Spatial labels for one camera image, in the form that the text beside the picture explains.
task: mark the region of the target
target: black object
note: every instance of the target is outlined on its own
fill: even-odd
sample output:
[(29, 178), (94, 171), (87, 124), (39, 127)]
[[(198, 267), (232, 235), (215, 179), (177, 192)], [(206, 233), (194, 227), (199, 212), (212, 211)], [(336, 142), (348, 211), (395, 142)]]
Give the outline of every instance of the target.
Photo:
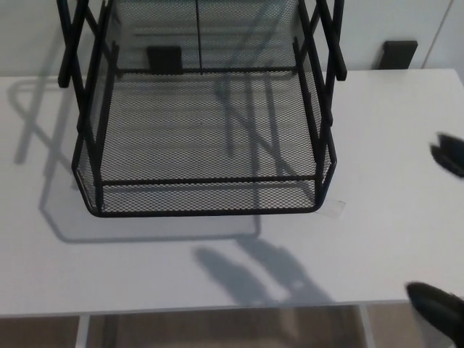
[[(318, 0), (311, 21), (303, 0), (110, 0), (98, 21), (80, 0), (72, 24), (67, 0), (57, 4), (67, 44), (60, 85), (72, 76), (80, 108), (72, 171), (92, 214), (322, 205), (336, 166), (334, 81), (347, 74), (343, 0), (333, 19)], [(82, 13), (96, 34), (85, 88), (75, 53)], [(325, 83), (312, 36), (319, 17)]]
[(178, 46), (150, 46), (146, 49), (152, 74), (182, 74), (182, 50)]
[(434, 160), (451, 174), (464, 178), (464, 141), (439, 134), (439, 145), (431, 145)]
[(377, 69), (408, 69), (417, 48), (417, 41), (385, 41)]
[(411, 304), (434, 328), (464, 347), (464, 301), (425, 283), (406, 286)]

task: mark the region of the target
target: brown floor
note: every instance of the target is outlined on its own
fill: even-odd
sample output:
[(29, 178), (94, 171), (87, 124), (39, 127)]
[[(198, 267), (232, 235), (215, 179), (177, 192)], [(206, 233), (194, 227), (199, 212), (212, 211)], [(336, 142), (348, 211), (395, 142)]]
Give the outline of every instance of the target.
[[(408, 304), (367, 308), (375, 348), (448, 348), (412, 314)], [(366, 342), (360, 308), (216, 310), (96, 316), (91, 348), (373, 348)], [(74, 318), (0, 320), (0, 348), (73, 347)], [(104, 335), (104, 331), (117, 332)]]

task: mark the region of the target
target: metal mesh panel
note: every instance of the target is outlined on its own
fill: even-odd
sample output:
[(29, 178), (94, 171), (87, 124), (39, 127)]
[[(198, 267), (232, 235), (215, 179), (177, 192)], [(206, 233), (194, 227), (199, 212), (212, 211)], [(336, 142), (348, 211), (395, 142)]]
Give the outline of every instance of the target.
[(204, 67), (292, 66), (297, 0), (199, 1)]
[(115, 84), (104, 181), (314, 175), (291, 73), (125, 76)]
[(94, 176), (90, 166), (90, 159), (88, 158), (88, 151), (85, 141), (82, 139), (80, 149), (80, 159), (78, 165), (78, 175), (83, 183), (83, 190), (85, 190), (86, 197), (90, 205), (95, 205), (95, 185)]
[(148, 46), (179, 46), (183, 66), (199, 67), (199, 46), (194, 0), (116, 0), (113, 12), (120, 28), (118, 65), (125, 69), (149, 66)]
[(94, 100), (91, 105), (91, 111), (88, 118), (90, 122), (90, 127), (94, 135), (94, 140), (96, 140), (96, 132), (99, 127), (100, 122), (100, 112), (102, 110), (103, 98), (104, 98), (104, 88), (105, 83), (107, 82), (107, 71), (108, 71), (108, 61), (102, 59), (98, 69), (98, 77), (96, 79), (96, 87), (94, 92)]
[[(309, 59), (304, 73), (296, 68), (297, 4), (199, 0), (197, 9), (194, 0), (115, 1), (106, 37), (120, 52), (115, 83), (106, 82), (109, 58), (101, 53), (87, 123), (95, 139), (107, 121), (94, 146), (102, 154), (99, 213), (252, 214), (308, 211), (319, 202), (312, 141), (322, 116)], [(150, 46), (180, 47), (180, 75), (155, 75)], [(305, 111), (306, 84), (314, 115)], [(106, 88), (111, 99), (104, 100)], [(81, 150), (78, 175), (96, 210), (84, 143)], [(324, 150), (325, 177), (331, 158)]]
[(104, 188), (105, 212), (167, 212), (308, 208), (314, 181), (217, 183)]

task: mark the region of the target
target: table leg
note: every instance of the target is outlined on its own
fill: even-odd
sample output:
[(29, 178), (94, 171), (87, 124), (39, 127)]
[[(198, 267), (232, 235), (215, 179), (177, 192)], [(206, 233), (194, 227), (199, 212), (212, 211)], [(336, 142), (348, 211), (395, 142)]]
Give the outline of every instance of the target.
[(88, 324), (90, 323), (90, 315), (81, 315), (79, 317), (78, 334), (75, 338), (75, 348), (87, 347)]
[(103, 327), (103, 348), (115, 348), (119, 315), (105, 315)]
[(368, 314), (368, 308), (365, 304), (360, 304), (360, 314), (362, 320), (362, 326), (364, 328), (365, 342), (368, 348), (376, 348), (376, 341), (372, 333), (372, 328), (370, 327), (370, 319)]

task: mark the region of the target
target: white table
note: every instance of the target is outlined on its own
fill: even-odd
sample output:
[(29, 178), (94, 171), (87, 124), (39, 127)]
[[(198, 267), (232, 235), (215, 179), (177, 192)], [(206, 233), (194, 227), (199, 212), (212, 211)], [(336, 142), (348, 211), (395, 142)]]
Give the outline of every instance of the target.
[(336, 85), (339, 163), (308, 215), (98, 219), (70, 174), (73, 91), (1, 78), (0, 105), (0, 316), (397, 301), (413, 280), (464, 295), (464, 185), (429, 152), (464, 136), (452, 70)]

